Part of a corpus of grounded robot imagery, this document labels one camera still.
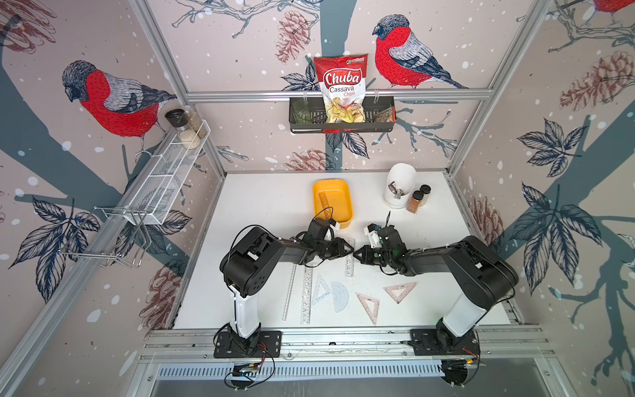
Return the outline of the clear blue protractor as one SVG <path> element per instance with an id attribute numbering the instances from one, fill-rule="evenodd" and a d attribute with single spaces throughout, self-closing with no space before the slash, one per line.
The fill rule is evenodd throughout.
<path id="1" fill-rule="evenodd" d="M 331 291 L 334 312 L 339 314 L 343 312 L 349 304 L 350 297 L 348 289 L 344 284 L 334 281 L 331 283 Z"/>

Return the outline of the short clear stencil ruler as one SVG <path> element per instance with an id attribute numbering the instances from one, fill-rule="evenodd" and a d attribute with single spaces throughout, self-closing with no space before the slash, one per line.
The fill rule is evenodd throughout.
<path id="1" fill-rule="evenodd" d="M 346 256 L 345 276 L 352 278 L 354 276 L 354 256 L 356 240 L 353 238 L 346 238 L 347 244 L 351 247 L 349 254 Z"/>

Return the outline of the long pink ruler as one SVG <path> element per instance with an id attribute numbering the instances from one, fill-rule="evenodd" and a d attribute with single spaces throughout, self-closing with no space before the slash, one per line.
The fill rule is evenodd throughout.
<path id="1" fill-rule="evenodd" d="M 328 201 L 327 193 L 325 191 L 320 191 L 318 193 L 318 197 L 322 205 L 320 213 L 323 213 L 325 217 L 332 217 L 333 208 Z"/>

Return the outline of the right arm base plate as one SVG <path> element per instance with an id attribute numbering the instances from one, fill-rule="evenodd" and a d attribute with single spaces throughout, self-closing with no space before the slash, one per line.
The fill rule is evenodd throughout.
<path id="1" fill-rule="evenodd" d="M 411 329 L 410 340 L 416 356 L 478 356 L 480 343 L 476 332 L 469 331 L 462 337 L 456 337 L 444 329 Z"/>

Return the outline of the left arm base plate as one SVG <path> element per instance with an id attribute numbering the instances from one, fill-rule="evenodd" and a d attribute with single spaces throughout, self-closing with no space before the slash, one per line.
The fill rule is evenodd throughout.
<path id="1" fill-rule="evenodd" d="M 281 349 L 281 331 L 256 330 L 251 337 L 243 338 L 232 328 L 219 331 L 214 337 L 216 359 L 224 358 L 278 358 Z"/>

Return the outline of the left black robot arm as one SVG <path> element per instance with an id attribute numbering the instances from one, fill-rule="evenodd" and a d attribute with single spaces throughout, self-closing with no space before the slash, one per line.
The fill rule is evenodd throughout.
<path id="1" fill-rule="evenodd" d="M 337 237 L 328 225 L 311 226 L 289 239 L 279 238 L 261 225 L 244 227 L 219 266 L 223 280 L 233 294 L 230 332 L 241 342 L 256 344 L 261 329 L 256 295 L 279 263 L 310 268 L 315 258 L 324 263 L 353 252 L 352 244 Z"/>

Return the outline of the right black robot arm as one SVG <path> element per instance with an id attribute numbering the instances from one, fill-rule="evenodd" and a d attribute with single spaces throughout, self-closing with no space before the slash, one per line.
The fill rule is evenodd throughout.
<path id="1" fill-rule="evenodd" d="M 496 304 L 513 298 L 519 283 L 516 270 L 475 236 L 428 249 L 366 245 L 353 257 L 363 265 L 388 266 L 401 276 L 451 273 L 461 294 L 436 325 L 436 344 L 445 352 L 458 347 Z"/>

